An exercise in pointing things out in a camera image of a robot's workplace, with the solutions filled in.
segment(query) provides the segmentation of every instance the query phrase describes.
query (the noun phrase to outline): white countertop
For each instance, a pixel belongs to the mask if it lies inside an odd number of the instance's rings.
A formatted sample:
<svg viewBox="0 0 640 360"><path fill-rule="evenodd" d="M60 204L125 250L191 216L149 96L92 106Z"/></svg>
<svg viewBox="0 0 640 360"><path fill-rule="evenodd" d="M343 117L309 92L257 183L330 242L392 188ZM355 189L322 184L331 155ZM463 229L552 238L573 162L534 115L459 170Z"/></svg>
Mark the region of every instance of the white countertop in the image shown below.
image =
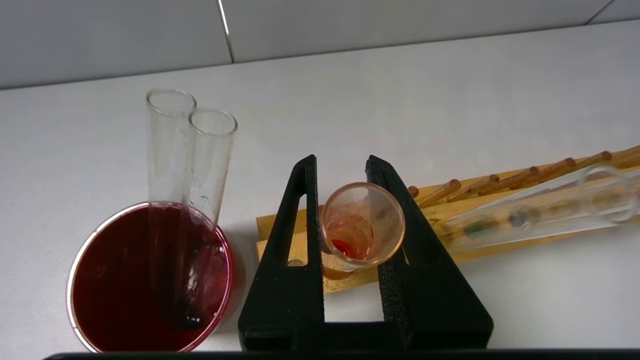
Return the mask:
<svg viewBox="0 0 640 360"><path fill-rule="evenodd" d="M257 266L255 218L318 157L319 200L370 154L427 186L640 141L640 21L243 63L0 92L0 358L83 351L65 283L84 239L147 196L149 88L239 123L220 226ZM502 347L640 347L640 227L461 265ZM381 320L377 284L326 319ZM239 349L237 313L198 349Z"/></svg>

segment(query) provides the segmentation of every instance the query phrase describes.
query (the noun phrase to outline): wooden test tube rack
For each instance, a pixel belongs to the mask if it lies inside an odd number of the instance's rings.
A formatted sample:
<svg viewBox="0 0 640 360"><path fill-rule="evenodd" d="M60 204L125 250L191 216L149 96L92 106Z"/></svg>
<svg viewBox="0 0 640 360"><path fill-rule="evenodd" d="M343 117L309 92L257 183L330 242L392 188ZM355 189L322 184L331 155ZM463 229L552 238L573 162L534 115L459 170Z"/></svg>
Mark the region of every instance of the wooden test tube rack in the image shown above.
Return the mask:
<svg viewBox="0 0 640 360"><path fill-rule="evenodd" d="M501 172L472 179L453 179L445 184L427 186L416 189L410 187L412 196L420 203L420 209L432 225L441 219L450 218L462 212L477 208L483 204L501 199L524 188L535 186L540 182L551 180L568 172L576 171L595 163L609 163L624 172L640 168L640 145L618 152L604 151L593 156L573 159L567 158L556 163L539 165L530 168ZM292 265L307 263L307 211L298 211L293 230L289 262ZM275 215L256 218L259 241L256 244L258 258L262 257L267 239L271 233ZM499 244L465 252L451 252L451 257L457 263L470 261L484 256L500 254L516 249L523 249L569 238L580 233L563 234L548 238L518 241ZM378 280L375 268L355 272L346 279L330 280L323 278L324 292L333 293L347 290L356 286L368 284Z"/></svg>

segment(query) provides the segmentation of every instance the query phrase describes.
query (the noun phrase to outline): white wall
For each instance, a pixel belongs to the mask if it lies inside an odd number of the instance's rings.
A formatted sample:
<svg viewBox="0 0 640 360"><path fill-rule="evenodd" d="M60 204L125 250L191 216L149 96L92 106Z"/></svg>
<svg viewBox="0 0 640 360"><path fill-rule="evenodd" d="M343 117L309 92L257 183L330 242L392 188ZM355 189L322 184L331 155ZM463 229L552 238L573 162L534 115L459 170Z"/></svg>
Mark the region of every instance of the white wall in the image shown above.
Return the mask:
<svg viewBox="0 0 640 360"><path fill-rule="evenodd" d="M0 88L640 18L640 0L222 4L233 53L217 0L2 0Z"/></svg>
<svg viewBox="0 0 640 360"><path fill-rule="evenodd" d="M609 0L222 0L236 61L585 24Z"/></svg>
<svg viewBox="0 0 640 360"><path fill-rule="evenodd" d="M591 23L636 19L640 19L640 0L614 0Z"/></svg>
<svg viewBox="0 0 640 360"><path fill-rule="evenodd" d="M0 2L0 88L230 62L215 1Z"/></svg>

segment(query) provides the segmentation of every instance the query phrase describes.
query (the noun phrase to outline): red liquid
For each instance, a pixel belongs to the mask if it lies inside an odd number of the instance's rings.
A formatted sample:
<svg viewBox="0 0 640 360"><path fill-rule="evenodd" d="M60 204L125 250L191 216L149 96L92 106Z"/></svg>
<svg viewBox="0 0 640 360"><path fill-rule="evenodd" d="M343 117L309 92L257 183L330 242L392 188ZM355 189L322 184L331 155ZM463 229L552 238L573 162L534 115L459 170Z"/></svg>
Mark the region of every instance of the red liquid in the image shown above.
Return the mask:
<svg viewBox="0 0 640 360"><path fill-rule="evenodd" d="M339 252L343 253L345 256L349 258L351 257L351 249L349 248L348 243L340 239L333 239L331 242L338 249Z"/></svg>
<svg viewBox="0 0 640 360"><path fill-rule="evenodd" d="M371 224L360 215L344 215L333 220L326 228L326 235L338 251L357 260L364 260L373 244Z"/></svg>
<svg viewBox="0 0 640 360"><path fill-rule="evenodd" d="M151 211L159 229L153 241ZM198 216L183 217L179 234L180 213L177 206L132 211L87 248L72 302L98 349L190 350L219 322L230 290L228 244Z"/></svg>

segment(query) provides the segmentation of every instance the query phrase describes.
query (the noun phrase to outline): test tube in holder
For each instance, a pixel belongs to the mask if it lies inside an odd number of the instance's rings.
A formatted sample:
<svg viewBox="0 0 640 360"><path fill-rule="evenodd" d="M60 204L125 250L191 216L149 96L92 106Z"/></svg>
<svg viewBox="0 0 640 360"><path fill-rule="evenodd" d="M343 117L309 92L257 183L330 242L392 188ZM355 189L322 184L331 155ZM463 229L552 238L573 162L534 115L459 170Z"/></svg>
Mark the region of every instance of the test tube in holder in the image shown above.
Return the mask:
<svg viewBox="0 0 640 360"><path fill-rule="evenodd" d="M352 183L336 190L320 214L323 275L343 279L382 264L400 248L404 215L381 186Z"/></svg>
<svg viewBox="0 0 640 360"><path fill-rule="evenodd" d="M594 165L441 220L434 228L456 252L626 224L638 203L628 176Z"/></svg>

